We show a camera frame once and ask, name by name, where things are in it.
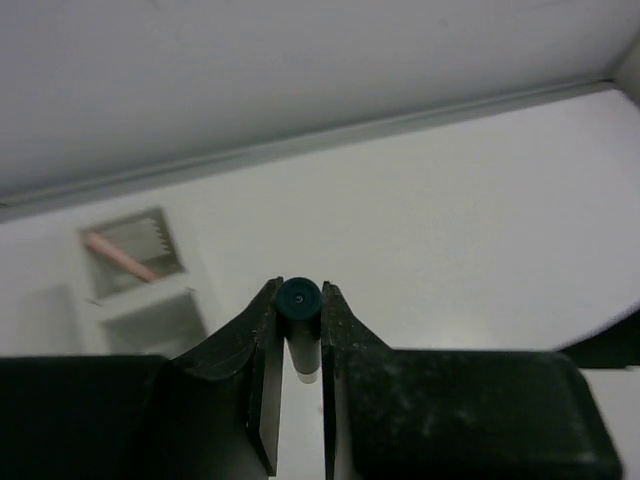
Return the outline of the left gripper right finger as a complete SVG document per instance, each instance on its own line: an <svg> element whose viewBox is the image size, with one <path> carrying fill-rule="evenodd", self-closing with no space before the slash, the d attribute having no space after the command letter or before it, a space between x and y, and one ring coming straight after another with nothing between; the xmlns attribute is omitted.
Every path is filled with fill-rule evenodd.
<svg viewBox="0 0 640 480"><path fill-rule="evenodd" d="M329 479L619 479L589 385L553 351L387 345L322 288Z"/></svg>

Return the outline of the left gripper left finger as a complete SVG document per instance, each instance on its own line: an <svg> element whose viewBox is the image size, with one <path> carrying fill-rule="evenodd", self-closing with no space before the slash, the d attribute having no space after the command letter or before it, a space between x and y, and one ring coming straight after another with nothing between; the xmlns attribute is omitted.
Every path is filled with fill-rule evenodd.
<svg viewBox="0 0 640 480"><path fill-rule="evenodd" d="M266 479L277 470L283 340L268 280L175 359L5 357L5 479Z"/></svg>

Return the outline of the dark green gold-tipped pen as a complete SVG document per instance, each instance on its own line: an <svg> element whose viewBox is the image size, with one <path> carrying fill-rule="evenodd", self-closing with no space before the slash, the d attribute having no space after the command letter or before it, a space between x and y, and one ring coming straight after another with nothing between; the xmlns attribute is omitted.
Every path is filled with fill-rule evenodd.
<svg viewBox="0 0 640 480"><path fill-rule="evenodd" d="M275 308L299 380L315 383L321 366L320 289L308 278L290 278L280 286Z"/></svg>

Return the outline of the pink makeup pencil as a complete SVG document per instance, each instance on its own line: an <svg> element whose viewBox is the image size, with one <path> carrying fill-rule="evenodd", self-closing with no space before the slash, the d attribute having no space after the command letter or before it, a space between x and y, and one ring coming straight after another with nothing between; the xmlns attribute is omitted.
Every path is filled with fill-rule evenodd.
<svg viewBox="0 0 640 480"><path fill-rule="evenodd" d="M160 279L158 274L96 232L86 233L84 244L144 282L150 283Z"/></svg>

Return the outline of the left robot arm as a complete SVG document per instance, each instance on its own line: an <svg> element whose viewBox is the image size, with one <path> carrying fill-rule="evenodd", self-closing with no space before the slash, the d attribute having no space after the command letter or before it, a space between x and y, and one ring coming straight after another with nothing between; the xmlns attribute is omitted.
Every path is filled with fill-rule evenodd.
<svg viewBox="0 0 640 480"><path fill-rule="evenodd" d="M329 479L619 479L584 378L639 363L639 314L556 350L405 350L339 287L268 280L184 354L5 357L5 479L268 479L283 361L322 376Z"/></svg>

